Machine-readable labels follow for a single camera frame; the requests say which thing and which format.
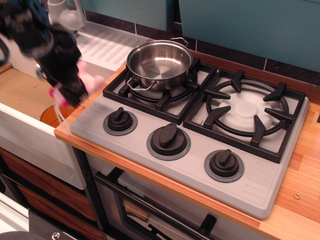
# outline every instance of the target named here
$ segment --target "saucepan handle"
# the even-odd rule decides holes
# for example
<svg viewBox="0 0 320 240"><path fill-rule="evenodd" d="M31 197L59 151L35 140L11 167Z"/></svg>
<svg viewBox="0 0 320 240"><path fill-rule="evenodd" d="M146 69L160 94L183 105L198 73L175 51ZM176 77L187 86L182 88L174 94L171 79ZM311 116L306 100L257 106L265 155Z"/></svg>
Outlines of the saucepan handle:
<svg viewBox="0 0 320 240"><path fill-rule="evenodd" d="M189 45L189 42L185 40L183 37L173 37L173 38L170 38L169 40L182 40L185 42L186 47Z"/></svg>
<svg viewBox="0 0 320 240"><path fill-rule="evenodd" d="M156 82L154 81L150 86L147 88L133 88L132 85L130 84L130 81L134 81L133 77L130 77L130 79L126 82L126 84L129 86L129 88L135 92L143 92L143 91L148 91L150 88L152 88Z"/></svg>

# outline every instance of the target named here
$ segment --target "pot rim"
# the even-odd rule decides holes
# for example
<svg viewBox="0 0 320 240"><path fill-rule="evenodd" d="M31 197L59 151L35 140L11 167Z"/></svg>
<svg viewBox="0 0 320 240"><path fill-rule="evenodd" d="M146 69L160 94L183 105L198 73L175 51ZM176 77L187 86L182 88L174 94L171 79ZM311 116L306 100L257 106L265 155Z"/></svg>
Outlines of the pot rim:
<svg viewBox="0 0 320 240"><path fill-rule="evenodd" d="M180 49L182 49L189 57L189 64L188 66L186 67L186 69L175 75L175 76L170 76L170 77L166 77L166 78L150 78L150 77L146 77L146 76L142 76L140 74L137 74L135 71L133 71L133 69L131 68L131 65L130 65L130 59L132 57L132 55L136 52L136 51L139 51L141 48L145 48L145 47L148 47L150 45L158 45L158 44L166 44L166 45L174 45L175 47L178 47ZM140 77L142 79L145 79L145 80L151 80L151 81L165 81L165 80L170 80L170 79L174 79L174 78L177 78L183 74L185 74L188 69L190 68L190 66L192 65L192 61L193 61L193 55L191 53L191 51L184 45L182 45L181 43L179 42L175 42L175 41L172 41L172 40L152 40L152 41L147 41L143 44L140 44L136 47L134 47L128 54L127 58L126 58L126 65L127 67L129 68L129 70L132 72L133 76L137 76L137 77Z"/></svg>

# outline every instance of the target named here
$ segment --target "wooden drawer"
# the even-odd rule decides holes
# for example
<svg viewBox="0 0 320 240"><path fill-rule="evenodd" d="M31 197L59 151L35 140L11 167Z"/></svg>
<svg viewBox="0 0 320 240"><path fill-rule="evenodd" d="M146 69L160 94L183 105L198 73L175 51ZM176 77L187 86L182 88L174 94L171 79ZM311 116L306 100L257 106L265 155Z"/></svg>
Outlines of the wooden drawer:
<svg viewBox="0 0 320 240"><path fill-rule="evenodd" d="M26 200L29 202L29 204L41 213L78 232L82 236L86 237L88 240L104 239L103 233L100 232L98 229L88 225L84 221L80 220L79 218L76 218L75 216L71 215L70 213L66 212L60 207L42 198L41 196L34 194L33 192L29 191L23 186L18 185L18 187L21 190L24 197L26 198Z"/></svg>
<svg viewBox="0 0 320 240"><path fill-rule="evenodd" d="M2 148L0 148L0 155L12 172L63 202L89 220L96 221L89 200L84 192Z"/></svg>

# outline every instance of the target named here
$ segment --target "metal screw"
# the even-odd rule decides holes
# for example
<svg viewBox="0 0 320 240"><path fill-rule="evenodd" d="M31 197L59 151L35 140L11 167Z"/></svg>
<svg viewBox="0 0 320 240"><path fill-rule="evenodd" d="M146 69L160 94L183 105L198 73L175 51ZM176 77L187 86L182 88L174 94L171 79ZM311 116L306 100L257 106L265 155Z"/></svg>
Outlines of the metal screw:
<svg viewBox="0 0 320 240"><path fill-rule="evenodd" d="M297 194L294 195L294 198L297 199L297 200L300 200L300 199L301 199L301 196L300 196L299 193L297 193Z"/></svg>
<svg viewBox="0 0 320 240"><path fill-rule="evenodd" d="M59 238L60 238L60 233L54 232L54 233L52 234L52 240L57 240L57 239L59 239Z"/></svg>

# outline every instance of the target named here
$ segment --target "stainless steel saucepan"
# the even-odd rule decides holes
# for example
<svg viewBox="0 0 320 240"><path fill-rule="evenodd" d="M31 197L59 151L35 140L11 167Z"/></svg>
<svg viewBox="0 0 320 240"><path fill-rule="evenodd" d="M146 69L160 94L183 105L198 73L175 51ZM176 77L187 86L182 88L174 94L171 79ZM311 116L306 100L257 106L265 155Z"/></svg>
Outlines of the stainless steel saucepan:
<svg viewBox="0 0 320 240"><path fill-rule="evenodd" d="M182 85L192 64L192 54L178 42L170 40L148 41L132 49L126 63L132 72L127 81L134 91L166 91ZM132 88L130 82L135 81L141 88Z"/></svg>

